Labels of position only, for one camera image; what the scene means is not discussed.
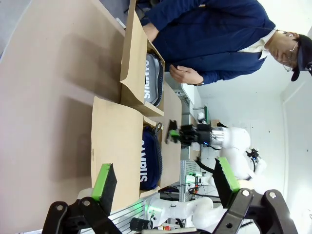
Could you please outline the person's right hand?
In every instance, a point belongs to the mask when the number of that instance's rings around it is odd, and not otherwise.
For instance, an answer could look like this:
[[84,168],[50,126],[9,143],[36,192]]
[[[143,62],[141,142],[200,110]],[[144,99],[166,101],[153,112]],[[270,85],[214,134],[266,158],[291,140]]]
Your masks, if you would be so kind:
[[150,42],[153,42],[159,34],[158,29],[152,23],[148,23],[142,28]]

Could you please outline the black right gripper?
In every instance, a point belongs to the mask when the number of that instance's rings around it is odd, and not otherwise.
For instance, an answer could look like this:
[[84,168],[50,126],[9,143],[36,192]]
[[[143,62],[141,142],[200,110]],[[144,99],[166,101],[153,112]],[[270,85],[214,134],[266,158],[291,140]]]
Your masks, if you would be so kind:
[[200,145],[210,145],[211,131],[210,124],[198,124],[196,126],[192,124],[183,125],[181,129],[177,126],[170,126],[170,137],[168,141],[187,146],[191,146],[194,142]]

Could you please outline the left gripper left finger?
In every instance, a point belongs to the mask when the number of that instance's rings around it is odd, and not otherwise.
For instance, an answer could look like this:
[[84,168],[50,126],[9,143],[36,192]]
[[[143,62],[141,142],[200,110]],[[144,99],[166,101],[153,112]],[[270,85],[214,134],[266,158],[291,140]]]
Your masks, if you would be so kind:
[[79,234],[87,228],[96,234],[121,233],[109,219],[116,185],[113,164],[102,164],[90,196],[78,198],[71,205],[63,201],[50,205],[42,233]]

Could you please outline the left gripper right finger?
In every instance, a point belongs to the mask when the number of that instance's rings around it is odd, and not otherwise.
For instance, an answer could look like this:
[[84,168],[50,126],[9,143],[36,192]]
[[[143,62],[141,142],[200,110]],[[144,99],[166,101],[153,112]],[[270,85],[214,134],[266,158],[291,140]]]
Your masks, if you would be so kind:
[[281,192],[273,189],[261,195],[241,188],[224,157],[215,160],[214,182],[221,204],[227,209],[215,234],[238,233],[244,219],[253,220],[261,234],[298,233]]

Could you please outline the person's left hand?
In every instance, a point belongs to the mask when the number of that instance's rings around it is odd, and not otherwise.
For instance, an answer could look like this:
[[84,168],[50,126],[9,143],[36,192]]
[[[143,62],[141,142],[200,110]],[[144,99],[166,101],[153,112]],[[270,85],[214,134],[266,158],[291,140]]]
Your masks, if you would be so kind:
[[201,85],[203,83],[203,77],[192,68],[170,65],[169,73],[175,81],[182,84]]

